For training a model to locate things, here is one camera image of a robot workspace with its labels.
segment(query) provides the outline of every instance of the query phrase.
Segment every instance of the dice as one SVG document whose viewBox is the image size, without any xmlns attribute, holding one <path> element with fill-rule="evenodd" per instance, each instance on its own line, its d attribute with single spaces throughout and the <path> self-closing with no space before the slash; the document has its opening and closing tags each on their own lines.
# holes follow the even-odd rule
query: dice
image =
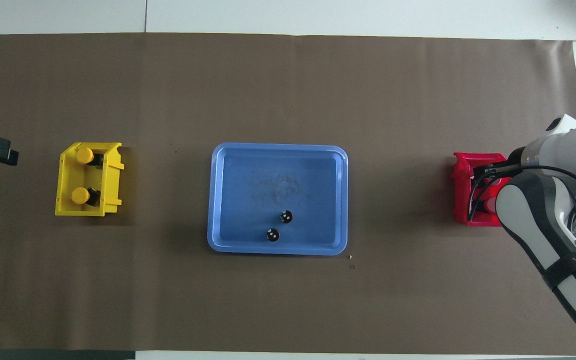
<svg viewBox="0 0 576 360">
<path fill-rule="evenodd" d="M 279 240 L 279 230 L 276 228 L 269 228 L 268 231 L 265 232 L 266 239 L 276 242 Z"/>
<path fill-rule="evenodd" d="M 279 214 L 279 220 L 284 224 L 288 224 L 293 221 L 293 213 L 290 210 L 284 210 L 284 212 Z"/>
</svg>

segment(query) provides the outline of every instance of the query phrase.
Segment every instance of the brown paper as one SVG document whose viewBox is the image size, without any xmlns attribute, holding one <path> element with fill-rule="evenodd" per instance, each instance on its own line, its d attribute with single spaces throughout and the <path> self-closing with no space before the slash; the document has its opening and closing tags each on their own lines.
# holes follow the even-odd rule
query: brown paper
<svg viewBox="0 0 576 360">
<path fill-rule="evenodd" d="M 451 214 L 455 151 L 507 155 L 564 112 L 568 41 L 0 36 L 0 137 L 20 153 L 0 164 L 0 348 L 576 355 L 518 244 Z M 117 214 L 54 215 L 81 141 L 123 142 Z M 222 142 L 341 146 L 346 250 L 211 250 Z"/>
</svg>

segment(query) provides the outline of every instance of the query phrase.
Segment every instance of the yellow bin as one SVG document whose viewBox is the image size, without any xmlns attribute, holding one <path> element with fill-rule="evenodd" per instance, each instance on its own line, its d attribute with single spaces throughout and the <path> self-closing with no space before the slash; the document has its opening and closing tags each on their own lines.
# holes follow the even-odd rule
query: yellow bin
<svg viewBox="0 0 576 360">
<path fill-rule="evenodd" d="M 121 142 L 75 142 L 61 153 L 55 215 L 102 217 L 117 212 L 122 204 L 119 173 L 124 164 L 117 151 L 121 145 Z"/>
</svg>

